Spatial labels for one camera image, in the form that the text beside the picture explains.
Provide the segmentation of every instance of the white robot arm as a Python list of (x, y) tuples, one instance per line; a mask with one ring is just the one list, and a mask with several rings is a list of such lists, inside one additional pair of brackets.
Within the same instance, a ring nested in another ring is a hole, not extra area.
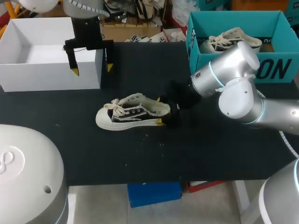
[(238, 42), (194, 75), (192, 86), (203, 97), (217, 91), (221, 112), (245, 125), (299, 134), (299, 100), (267, 99), (253, 79), (259, 60), (246, 42)]

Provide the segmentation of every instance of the white box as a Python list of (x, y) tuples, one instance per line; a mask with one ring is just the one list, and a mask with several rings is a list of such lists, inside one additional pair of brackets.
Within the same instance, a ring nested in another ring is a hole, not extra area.
[(63, 50), (74, 37), (71, 18), (11, 20), (0, 40), (4, 91), (99, 89), (103, 50), (75, 50), (78, 77)]

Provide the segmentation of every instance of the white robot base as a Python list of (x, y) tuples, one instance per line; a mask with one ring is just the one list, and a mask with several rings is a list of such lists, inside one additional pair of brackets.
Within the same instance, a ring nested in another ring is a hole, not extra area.
[(45, 135), (0, 125), (0, 223), (65, 224), (68, 192), (61, 155)]

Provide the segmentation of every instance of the red box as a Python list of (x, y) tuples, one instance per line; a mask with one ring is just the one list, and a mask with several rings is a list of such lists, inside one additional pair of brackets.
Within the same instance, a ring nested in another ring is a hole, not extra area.
[(187, 186), (188, 190), (190, 191), (190, 193), (193, 193), (195, 191), (206, 189), (206, 188), (209, 188), (209, 187), (221, 184), (221, 183), (225, 183), (225, 182), (226, 181), (212, 181), (212, 182), (206, 182), (206, 183), (202, 183), (202, 184), (192, 186), (192, 187), (190, 187), (190, 183), (187, 182), (186, 186)]

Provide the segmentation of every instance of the shoe sole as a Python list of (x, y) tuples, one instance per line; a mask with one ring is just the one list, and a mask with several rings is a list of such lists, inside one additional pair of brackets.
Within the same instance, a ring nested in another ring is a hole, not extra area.
[(101, 110), (97, 113), (95, 118), (95, 122), (97, 126), (102, 129), (109, 130), (109, 131), (122, 131), (132, 127), (139, 127), (139, 126), (162, 126), (161, 124), (157, 124), (160, 119), (150, 119), (150, 120), (141, 120), (141, 121), (134, 121), (134, 122), (126, 122), (126, 123), (113, 123), (111, 119), (105, 118), (101, 116)]

